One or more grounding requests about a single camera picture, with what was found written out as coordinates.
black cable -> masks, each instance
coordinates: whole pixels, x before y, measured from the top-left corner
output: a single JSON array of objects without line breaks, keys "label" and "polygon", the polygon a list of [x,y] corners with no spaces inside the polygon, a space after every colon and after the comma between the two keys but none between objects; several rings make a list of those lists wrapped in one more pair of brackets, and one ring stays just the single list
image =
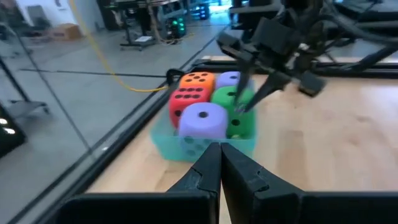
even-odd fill
[{"label": "black cable", "polygon": [[[366,8],[355,20],[354,25],[357,24],[366,13],[368,13],[375,5],[377,5],[377,2],[373,2],[368,8]],[[334,47],[336,45],[339,45],[338,47],[344,47],[352,42],[351,39],[348,39],[344,41],[343,43],[339,42],[339,40],[346,34],[346,32],[341,32],[334,40],[332,40],[328,45],[325,46],[324,50],[327,50],[331,47]]]},{"label": "black cable", "polygon": [[371,41],[371,42],[375,42],[375,43],[383,44],[383,45],[392,45],[392,46],[398,45],[397,37],[393,37],[393,38],[386,37],[383,35],[372,34],[370,32],[364,31],[364,30],[354,26],[348,18],[339,14],[336,11],[336,8],[334,7],[333,4],[331,4],[327,0],[323,0],[323,1],[326,3],[327,6],[329,6],[329,9],[331,9],[332,14],[322,14],[319,17],[319,20],[333,22],[338,27],[345,30],[345,32],[347,32],[357,38],[360,38],[360,39],[364,39],[367,41]]}]

plastic container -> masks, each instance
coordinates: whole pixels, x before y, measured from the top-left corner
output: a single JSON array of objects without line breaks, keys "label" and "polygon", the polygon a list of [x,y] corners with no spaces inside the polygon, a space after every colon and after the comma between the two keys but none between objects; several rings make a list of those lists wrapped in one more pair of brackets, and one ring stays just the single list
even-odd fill
[{"label": "plastic container", "polygon": [[177,130],[172,126],[169,118],[168,106],[165,106],[160,113],[160,117],[150,131],[150,135],[153,143],[156,145],[164,159],[195,162],[212,142],[230,143],[245,155],[252,157],[257,138],[256,119],[254,120],[252,133],[245,136],[244,139],[193,138],[192,147],[183,149],[183,139],[178,137]]}]

wooden tabletop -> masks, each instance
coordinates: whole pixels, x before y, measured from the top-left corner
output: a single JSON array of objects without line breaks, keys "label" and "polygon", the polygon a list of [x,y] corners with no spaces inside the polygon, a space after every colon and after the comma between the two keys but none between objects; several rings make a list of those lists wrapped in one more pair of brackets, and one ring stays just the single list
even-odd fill
[{"label": "wooden tabletop", "polygon": [[[254,76],[256,88],[266,76]],[[289,85],[257,105],[254,160],[304,190],[398,190],[398,80],[329,78],[310,99]],[[163,160],[152,121],[89,192],[164,192],[191,164]],[[224,198],[220,223],[229,223]]]}]

wall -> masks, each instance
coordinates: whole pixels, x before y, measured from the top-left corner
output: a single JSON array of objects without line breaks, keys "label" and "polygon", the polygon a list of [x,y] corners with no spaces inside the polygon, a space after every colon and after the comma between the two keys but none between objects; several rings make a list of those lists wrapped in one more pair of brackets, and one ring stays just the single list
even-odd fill
[{"label": "wall", "polygon": [[77,24],[75,17],[69,7],[68,0],[16,0],[25,20],[32,25],[32,21],[27,13],[27,6],[42,6],[47,19],[52,26],[57,26],[64,23]]},{"label": "wall", "polygon": [[[51,25],[54,27],[63,23],[78,24],[69,0],[16,0],[25,20],[32,25],[32,21],[27,13],[27,6],[40,5]],[[90,32],[96,32],[97,27],[103,28],[104,22],[96,0],[74,0],[76,7],[83,22]]]}]

floor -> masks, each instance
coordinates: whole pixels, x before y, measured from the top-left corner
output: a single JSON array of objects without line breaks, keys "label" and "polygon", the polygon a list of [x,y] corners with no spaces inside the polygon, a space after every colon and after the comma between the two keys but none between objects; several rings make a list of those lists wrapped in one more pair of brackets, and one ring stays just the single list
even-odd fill
[{"label": "floor", "polygon": [[[196,58],[221,55],[214,38],[227,24],[226,14],[213,14],[209,21],[191,22],[187,29],[193,35],[181,44],[155,45],[142,52],[120,51],[122,32],[102,32],[96,34],[95,39],[113,71],[125,84],[153,89],[164,81],[159,76],[169,68],[187,69]],[[236,31],[228,32],[239,35]],[[359,41],[334,51],[333,55],[363,56],[379,47]],[[42,70],[40,74],[26,57],[10,59],[7,64],[32,100],[46,102],[51,114],[37,110],[19,120],[29,142],[0,160],[0,223],[7,223],[60,174],[87,155],[88,147],[106,148],[110,141],[103,137],[109,130],[120,126],[110,135],[110,139],[116,138],[126,127],[120,123],[122,119],[133,123],[137,114],[144,113],[151,101],[160,96],[155,94],[147,105],[131,114],[150,93],[129,91],[107,75],[86,40],[43,44],[34,49],[32,56]],[[7,103],[7,100],[18,98],[4,74],[0,74],[0,100]],[[69,118],[80,134],[76,133]],[[98,154],[87,159],[93,161]]]}]

